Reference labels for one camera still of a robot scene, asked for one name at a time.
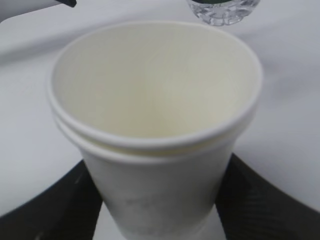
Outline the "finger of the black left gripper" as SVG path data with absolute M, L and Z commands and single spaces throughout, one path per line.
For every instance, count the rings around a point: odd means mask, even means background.
M 55 0 L 59 4 L 64 4 L 68 7 L 74 8 L 77 4 L 76 0 Z

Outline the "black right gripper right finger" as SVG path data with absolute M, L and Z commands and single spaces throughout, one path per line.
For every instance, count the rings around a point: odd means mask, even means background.
M 282 192 L 235 154 L 215 200 L 228 240 L 318 240 L 320 213 Z

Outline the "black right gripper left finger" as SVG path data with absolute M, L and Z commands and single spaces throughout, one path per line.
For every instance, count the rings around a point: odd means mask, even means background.
M 102 198 L 83 161 L 29 202 L 1 216 L 2 240 L 91 240 Z

